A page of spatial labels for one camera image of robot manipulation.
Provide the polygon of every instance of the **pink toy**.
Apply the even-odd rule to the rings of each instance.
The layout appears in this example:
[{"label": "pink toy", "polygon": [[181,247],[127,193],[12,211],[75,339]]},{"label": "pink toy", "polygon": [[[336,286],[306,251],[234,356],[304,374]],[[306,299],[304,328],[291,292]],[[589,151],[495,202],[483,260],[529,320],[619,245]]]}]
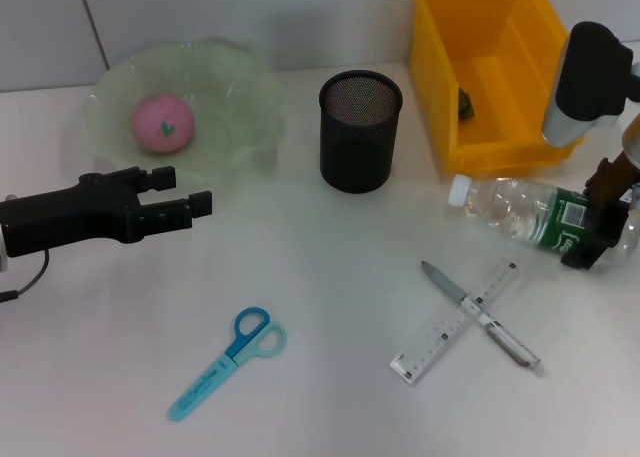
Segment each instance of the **pink toy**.
[{"label": "pink toy", "polygon": [[193,112],[177,95],[157,94],[138,104],[131,119],[133,135],[150,152],[173,152],[193,138]]}]

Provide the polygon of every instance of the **yellow box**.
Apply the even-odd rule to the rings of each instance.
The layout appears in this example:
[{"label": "yellow box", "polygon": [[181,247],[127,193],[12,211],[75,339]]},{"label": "yellow box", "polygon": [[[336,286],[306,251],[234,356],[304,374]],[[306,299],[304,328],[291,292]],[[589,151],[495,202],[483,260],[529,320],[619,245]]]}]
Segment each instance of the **yellow box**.
[{"label": "yellow box", "polygon": [[[548,0],[416,0],[411,70],[445,167],[467,175],[556,164],[541,128],[567,38]],[[458,87],[475,117],[458,121]]]}]

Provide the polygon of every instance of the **white table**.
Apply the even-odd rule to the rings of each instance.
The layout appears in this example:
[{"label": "white table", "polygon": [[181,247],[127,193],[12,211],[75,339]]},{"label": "white table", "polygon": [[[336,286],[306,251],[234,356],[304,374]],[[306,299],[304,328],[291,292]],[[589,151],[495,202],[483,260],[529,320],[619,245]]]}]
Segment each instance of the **white table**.
[{"label": "white table", "polygon": [[[370,68],[405,98],[380,190],[347,195],[320,176],[317,95],[339,69],[280,74],[290,103],[277,162],[215,187],[213,216],[135,245],[55,249],[43,279],[0,305],[3,457],[638,455],[637,259],[593,276],[450,216],[407,69]],[[89,92],[0,95],[0,195],[66,187],[96,168],[71,123]],[[618,127],[537,177],[581,189],[618,154],[638,111],[628,105]],[[444,299],[420,260],[469,285],[496,255],[517,259],[524,275],[494,313],[542,358],[545,376],[472,329],[409,387],[389,362]],[[41,261],[11,260],[2,289],[23,285]],[[170,423],[169,406],[250,305],[284,324],[288,347]]]}]

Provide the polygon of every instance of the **white bottle cap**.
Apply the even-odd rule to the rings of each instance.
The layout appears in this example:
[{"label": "white bottle cap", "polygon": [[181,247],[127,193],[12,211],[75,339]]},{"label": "white bottle cap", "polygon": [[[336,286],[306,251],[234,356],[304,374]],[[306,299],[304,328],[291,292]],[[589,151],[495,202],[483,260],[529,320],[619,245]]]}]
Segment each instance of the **white bottle cap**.
[{"label": "white bottle cap", "polygon": [[469,187],[471,187],[471,178],[466,175],[456,174],[451,183],[451,190],[449,191],[449,205],[462,207],[464,201],[467,200]]}]

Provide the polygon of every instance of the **scissors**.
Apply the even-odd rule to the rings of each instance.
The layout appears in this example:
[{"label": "scissors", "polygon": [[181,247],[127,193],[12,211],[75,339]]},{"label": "scissors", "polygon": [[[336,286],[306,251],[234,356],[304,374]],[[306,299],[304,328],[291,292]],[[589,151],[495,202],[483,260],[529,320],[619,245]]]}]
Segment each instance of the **scissors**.
[{"label": "scissors", "polygon": [[[262,321],[247,335],[240,330],[240,322],[247,315],[255,314]],[[169,409],[169,420],[179,422],[193,412],[211,393],[251,357],[275,357],[287,345],[287,333],[278,322],[271,322],[269,314],[260,307],[249,307],[236,317],[236,339],[224,354],[205,370]],[[280,342],[273,349],[264,350],[260,343],[271,331],[280,334]]]}]

